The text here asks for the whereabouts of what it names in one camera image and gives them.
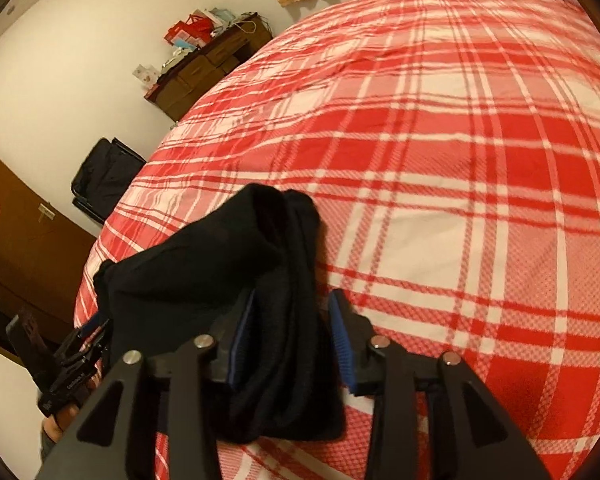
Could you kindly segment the person left hand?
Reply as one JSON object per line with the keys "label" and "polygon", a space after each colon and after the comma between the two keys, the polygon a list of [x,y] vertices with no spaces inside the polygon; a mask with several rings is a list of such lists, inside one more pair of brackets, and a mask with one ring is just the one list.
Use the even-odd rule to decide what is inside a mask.
{"label": "person left hand", "polygon": [[42,421],[42,433],[53,443],[57,443],[78,416],[81,405],[69,403],[56,414],[45,417]]}

